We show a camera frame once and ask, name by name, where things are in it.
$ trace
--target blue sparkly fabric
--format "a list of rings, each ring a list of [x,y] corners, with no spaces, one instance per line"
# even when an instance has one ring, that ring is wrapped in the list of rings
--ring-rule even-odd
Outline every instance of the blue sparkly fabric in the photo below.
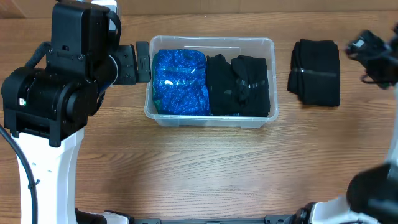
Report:
[[[158,114],[209,115],[206,57],[197,50],[159,50],[152,61]]]

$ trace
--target black fabric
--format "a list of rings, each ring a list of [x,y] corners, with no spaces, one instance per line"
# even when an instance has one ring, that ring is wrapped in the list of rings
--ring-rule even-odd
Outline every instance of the black fabric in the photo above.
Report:
[[[270,111],[267,63],[264,58],[207,57],[206,84],[212,115],[266,117]]]
[[[207,56],[206,85],[209,92],[210,110],[212,115],[231,115],[240,112],[236,100],[237,76],[232,66],[221,54]]]
[[[305,105],[340,105],[340,61],[337,45],[330,40],[302,39],[292,52],[287,90]]]
[[[232,59],[231,65],[235,74],[241,79],[238,82],[241,115],[268,116],[270,102],[266,60],[241,55]]]

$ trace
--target wood grain surface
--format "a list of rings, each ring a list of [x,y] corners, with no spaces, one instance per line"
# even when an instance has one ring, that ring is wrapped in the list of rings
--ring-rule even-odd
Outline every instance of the wood grain surface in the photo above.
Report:
[[[155,35],[271,38],[279,117],[260,129],[163,128],[144,114],[144,84],[110,88],[86,127],[76,207],[164,220],[263,217],[344,195],[355,174],[383,162],[395,101],[392,90],[362,84],[364,68],[343,49],[363,29],[390,38],[397,18],[398,11],[123,17],[122,44]],[[0,30],[2,83],[50,40],[51,20],[3,19]],[[286,90],[301,38],[338,43],[340,107],[303,107]],[[0,155],[0,223],[19,223],[16,156],[3,139]]]
[[[0,0],[0,10],[2,1],[15,4],[23,18],[51,18],[57,3],[54,0]],[[125,16],[398,10],[398,1],[394,0],[118,0],[118,3]]]

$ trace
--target black connector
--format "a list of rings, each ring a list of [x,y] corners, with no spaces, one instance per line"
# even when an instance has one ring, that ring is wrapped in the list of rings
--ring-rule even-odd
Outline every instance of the black connector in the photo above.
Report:
[[[120,45],[115,52],[116,61],[121,69],[113,85],[150,82],[149,44],[146,41],[138,41],[136,48],[137,56],[133,45]]]

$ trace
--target black clamp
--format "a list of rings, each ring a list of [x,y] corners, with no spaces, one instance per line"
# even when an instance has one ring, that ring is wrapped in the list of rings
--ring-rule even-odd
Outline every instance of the black clamp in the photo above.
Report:
[[[28,188],[29,190],[32,190],[32,189],[35,188],[36,185],[39,184],[39,183],[40,183],[40,180],[37,179],[35,184],[29,184],[29,185],[27,186],[27,188]]]
[[[295,215],[267,215],[264,218],[265,224],[295,224]]]
[[[377,84],[386,89],[398,82],[397,51],[397,37],[385,43],[371,31],[365,30],[348,45],[346,54],[351,60],[356,60],[365,67],[366,75],[361,77],[362,82]]]
[[[133,45],[120,45],[115,52],[119,75],[113,85],[135,85],[150,82],[149,43],[137,41],[137,56]]]

